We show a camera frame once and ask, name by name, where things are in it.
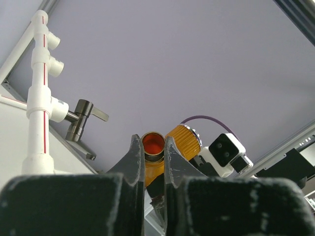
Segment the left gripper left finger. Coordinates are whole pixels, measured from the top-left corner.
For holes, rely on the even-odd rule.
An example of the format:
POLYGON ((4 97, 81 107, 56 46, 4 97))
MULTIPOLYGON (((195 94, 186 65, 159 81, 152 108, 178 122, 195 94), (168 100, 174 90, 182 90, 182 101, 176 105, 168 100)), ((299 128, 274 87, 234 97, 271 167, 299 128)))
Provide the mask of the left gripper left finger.
POLYGON ((0 192, 3 236, 142 236, 145 160, 131 138, 126 155, 99 175, 27 175, 0 192))

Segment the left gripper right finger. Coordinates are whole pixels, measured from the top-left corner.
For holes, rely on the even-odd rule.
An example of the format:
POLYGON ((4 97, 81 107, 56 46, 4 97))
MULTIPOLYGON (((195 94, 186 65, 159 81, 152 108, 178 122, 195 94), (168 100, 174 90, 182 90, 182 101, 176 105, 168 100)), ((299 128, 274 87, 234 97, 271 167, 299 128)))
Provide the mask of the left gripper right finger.
POLYGON ((164 148, 168 236, 312 236, 315 218, 285 178, 207 177, 168 137, 164 148))

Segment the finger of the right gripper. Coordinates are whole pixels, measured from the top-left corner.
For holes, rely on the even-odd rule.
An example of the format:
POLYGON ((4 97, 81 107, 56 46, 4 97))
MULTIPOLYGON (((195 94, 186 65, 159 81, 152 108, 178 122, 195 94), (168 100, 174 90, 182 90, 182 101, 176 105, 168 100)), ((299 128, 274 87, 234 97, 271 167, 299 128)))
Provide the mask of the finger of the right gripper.
POLYGON ((216 172, 215 168, 211 163, 206 162, 203 157, 195 156, 189 161, 195 168, 197 168, 202 174, 208 177, 219 177, 219 174, 216 172))
POLYGON ((164 229, 164 176, 156 177, 148 186, 147 192, 161 227, 164 229))

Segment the white PVC pipe frame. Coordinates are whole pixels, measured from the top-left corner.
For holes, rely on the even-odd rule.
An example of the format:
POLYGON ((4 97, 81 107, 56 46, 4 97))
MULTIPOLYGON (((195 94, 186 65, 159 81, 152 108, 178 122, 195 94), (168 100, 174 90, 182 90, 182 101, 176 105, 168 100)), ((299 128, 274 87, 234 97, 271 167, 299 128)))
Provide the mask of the white PVC pipe frame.
POLYGON ((55 174, 50 155, 51 120, 64 120, 69 106, 51 95, 49 77, 57 77, 64 63, 51 56, 60 39, 47 27, 48 15, 38 10, 20 40, 0 68, 3 82, 33 40, 31 85, 26 102, 10 98, 0 88, 0 176, 55 174))

